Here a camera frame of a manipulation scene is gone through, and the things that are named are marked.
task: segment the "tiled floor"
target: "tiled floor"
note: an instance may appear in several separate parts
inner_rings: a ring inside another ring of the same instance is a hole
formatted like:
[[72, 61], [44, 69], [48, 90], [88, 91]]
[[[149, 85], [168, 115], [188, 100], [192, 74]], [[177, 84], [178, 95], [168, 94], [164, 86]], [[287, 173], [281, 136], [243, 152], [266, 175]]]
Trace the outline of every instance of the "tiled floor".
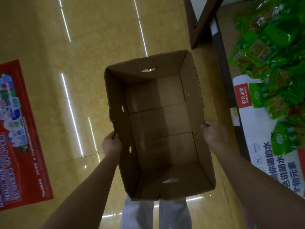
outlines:
[[[0, 225], [34, 229], [104, 157], [100, 145], [112, 131], [106, 66], [190, 49], [186, 16], [183, 0], [0, 0], [0, 5], [0, 63], [20, 60], [55, 195], [54, 200], [0, 212]], [[206, 119], [225, 124], [237, 149], [212, 42], [192, 53]], [[236, 194], [215, 156], [213, 163], [216, 189], [188, 198], [193, 228], [245, 228]], [[119, 227], [124, 198], [117, 169], [100, 228]], [[158, 207], [154, 216], [158, 228]]]

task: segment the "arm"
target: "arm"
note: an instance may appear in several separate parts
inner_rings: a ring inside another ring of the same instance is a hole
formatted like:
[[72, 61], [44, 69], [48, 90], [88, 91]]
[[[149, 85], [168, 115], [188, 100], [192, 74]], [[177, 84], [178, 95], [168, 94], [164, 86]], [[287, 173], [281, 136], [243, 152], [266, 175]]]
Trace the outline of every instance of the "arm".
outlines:
[[303, 228], [305, 200], [228, 148], [223, 126], [207, 124], [203, 136], [257, 228]]
[[105, 158], [47, 219], [41, 229], [99, 228], [122, 144], [111, 132], [102, 147]]

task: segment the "red banner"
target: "red banner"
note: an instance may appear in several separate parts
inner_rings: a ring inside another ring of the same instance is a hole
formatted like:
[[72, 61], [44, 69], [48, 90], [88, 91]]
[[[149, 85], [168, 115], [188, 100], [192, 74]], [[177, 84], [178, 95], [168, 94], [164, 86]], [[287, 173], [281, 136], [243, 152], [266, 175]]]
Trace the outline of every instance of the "red banner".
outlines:
[[235, 96], [238, 108], [252, 106], [248, 84], [240, 84], [234, 86]]
[[0, 211], [53, 199], [18, 60], [0, 65]]

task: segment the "leg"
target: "leg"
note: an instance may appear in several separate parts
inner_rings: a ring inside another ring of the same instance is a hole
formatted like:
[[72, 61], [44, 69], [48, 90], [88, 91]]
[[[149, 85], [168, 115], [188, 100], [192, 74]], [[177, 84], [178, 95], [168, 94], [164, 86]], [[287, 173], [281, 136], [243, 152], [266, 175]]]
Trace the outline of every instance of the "leg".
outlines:
[[153, 203], [132, 201], [126, 195], [120, 229], [153, 229]]
[[185, 198], [160, 200], [159, 229], [192, 229], [192, 220]]

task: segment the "cardboard box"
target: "cardboard box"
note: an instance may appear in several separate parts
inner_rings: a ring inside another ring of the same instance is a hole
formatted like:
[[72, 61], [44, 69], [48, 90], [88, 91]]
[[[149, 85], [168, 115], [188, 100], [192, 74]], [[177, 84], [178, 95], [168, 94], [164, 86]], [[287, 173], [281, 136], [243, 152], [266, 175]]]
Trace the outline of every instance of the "cardboard box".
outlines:
[[120, 172], [132, 200], [171, 200], [215, 188], [189, 51], [111, 65], [105, 83], [110, 121], [123, 144]]

